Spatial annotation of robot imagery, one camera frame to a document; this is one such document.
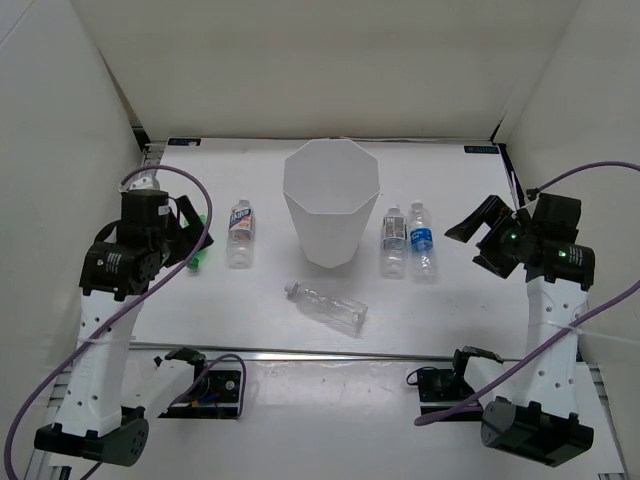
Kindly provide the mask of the green plastic soda bottle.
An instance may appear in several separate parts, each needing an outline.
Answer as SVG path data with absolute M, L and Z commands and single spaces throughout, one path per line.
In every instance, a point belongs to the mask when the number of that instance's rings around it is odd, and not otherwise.
M 206 258 L 206 247 L 203 247 L 187 264 L 186 268 L 191 274 L 199 272 Z

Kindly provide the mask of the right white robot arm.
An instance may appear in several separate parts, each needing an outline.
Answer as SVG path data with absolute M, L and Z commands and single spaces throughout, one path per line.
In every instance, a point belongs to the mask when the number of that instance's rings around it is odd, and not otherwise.
M 485 446 L 547 467 L 558 467 L 588 451 L 591 427 L 579 420 L 574 377 L 578 350 L 576 321 L 586 309 L 594 283 L 595 253 L 577 244 L 581 202 L 542 194 L 534 209 L 511 209 L 488 196 L 446 237 L 466 243 L 481 225 L 473 261 L 507 278 L 526 273 L 528 327 L 526 355 L 512 365 L 476 347 L 455 352 L 449 387 L 460 399 L 477 396 Z

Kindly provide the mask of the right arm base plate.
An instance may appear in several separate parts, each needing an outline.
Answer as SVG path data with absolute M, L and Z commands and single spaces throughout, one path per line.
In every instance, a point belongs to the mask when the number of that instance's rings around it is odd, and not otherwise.
M 423 366 L 411 371 L 405 381 L 418 390 L 421 415 L 447 410 L 474 393 L 464 381 L 454 378 L 452 369 Z

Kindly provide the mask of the clear unlabelled bottle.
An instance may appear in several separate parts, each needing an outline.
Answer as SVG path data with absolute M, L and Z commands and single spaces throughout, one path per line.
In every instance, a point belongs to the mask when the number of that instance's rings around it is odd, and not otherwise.
M 307 318 L 350 337 L 360 334 L 368 313 L 364 303 L 326 294 L 297 281 L 287 284 L 285 292 L 287 299 Z

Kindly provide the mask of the clear bottle white label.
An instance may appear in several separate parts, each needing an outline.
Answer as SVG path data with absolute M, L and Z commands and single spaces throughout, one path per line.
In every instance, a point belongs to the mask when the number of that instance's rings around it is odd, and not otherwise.
M 383 277 L 404 277 L 406 243 L 406 218 L 399 206 L 394 205 L 383 216 L 381 225 L 380 271 Z

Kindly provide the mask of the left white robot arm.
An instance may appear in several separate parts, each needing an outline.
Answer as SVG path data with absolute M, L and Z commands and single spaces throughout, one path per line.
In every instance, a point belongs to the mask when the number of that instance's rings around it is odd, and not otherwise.
M 156 277 L 176 272 L 211 246 L 208 228 L 187 196 L 162 190 L 121 194 L 121 216 L 103 227 L 81 271 L 81 319 L 71 376 L 51 424 L 35 433 L 36 449 L 103 464 L 132 466 L 141 456 L 149 424 L 173 397 L 206 395 L 204 358 L 170 354 L 159 373 L 124 398 L 121 387 L 133 328 Z

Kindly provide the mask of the clear bottle red blue label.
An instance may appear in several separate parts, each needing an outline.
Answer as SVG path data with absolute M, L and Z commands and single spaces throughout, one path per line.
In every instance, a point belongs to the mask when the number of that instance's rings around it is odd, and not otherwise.
M 249 268 L 253 263 L 255 215 L 250 201 L 241 198 L 229 215 L 226 259 L 232 269 Z

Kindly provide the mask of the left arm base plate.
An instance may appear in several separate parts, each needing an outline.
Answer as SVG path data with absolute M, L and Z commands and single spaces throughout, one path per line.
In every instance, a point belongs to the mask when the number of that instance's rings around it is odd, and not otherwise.
M 239 420 L 244 410 L 247 366 L 235 354 L 206 360 L 194 385 L 173 401 L 161 418 Z

